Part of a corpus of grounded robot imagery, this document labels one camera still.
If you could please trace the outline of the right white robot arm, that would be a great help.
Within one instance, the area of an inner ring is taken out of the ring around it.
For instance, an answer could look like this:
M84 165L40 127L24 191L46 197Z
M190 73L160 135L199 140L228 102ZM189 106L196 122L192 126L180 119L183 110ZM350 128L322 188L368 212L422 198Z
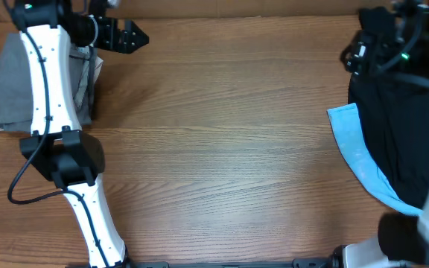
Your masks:
M348 102L328 110L337 146L387 205L377 233L337 247L327 267L429 266L429 2L363 8L340 59Z

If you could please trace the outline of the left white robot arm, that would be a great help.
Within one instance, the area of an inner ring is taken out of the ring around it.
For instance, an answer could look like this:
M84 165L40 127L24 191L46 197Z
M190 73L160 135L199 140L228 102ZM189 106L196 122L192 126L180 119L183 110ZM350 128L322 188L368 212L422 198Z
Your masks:
M15 1L5 8L28 57L33 115L30 137L19 142L26 162L7 192L33 166L53 182L56 191L24 200L30 204L62 195L69 202L86 241L89 267L134 267L119 235L103 189L104 150L100 141L85 133L77 118L69 74L69 51L77 47L99 48L131 54L149 43L148 35L133 21L124 27L106 11L119 1L89 1L88 13L77 13L64 0Z

